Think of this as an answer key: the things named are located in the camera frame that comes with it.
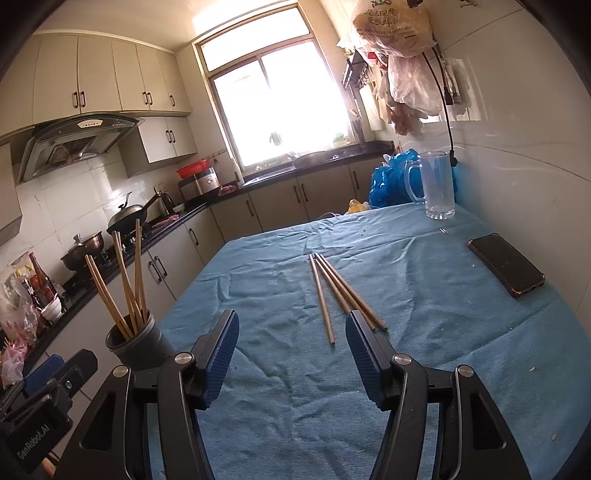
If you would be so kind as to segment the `operator hand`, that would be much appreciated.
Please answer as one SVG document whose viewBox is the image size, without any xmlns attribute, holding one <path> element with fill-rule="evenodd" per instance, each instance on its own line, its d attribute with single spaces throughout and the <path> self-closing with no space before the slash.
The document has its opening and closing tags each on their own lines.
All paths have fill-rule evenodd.
<svg viewBox="0 0 591 480">
<path fill-rule="evenodd" d="M 56 471 L 56 466 L 52 463 L 52 461 L 48 458 L 44 458 L 41 462 L 41 468 L 44 472 L 45 478 L 52 480 Z"/>
</svg>

